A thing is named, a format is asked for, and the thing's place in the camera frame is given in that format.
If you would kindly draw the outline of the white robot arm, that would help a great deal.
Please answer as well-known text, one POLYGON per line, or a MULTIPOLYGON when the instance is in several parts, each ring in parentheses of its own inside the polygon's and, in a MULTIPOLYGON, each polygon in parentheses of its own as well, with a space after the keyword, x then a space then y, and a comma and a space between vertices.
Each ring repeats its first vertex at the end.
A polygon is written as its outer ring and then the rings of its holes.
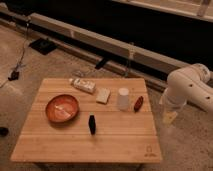
POLYGON ((213 113, 213 88, 207 85, 210 77, 209 69, 199 63, 172 71, 160 99, 163 123, 170 125, 188 101, 213 113))

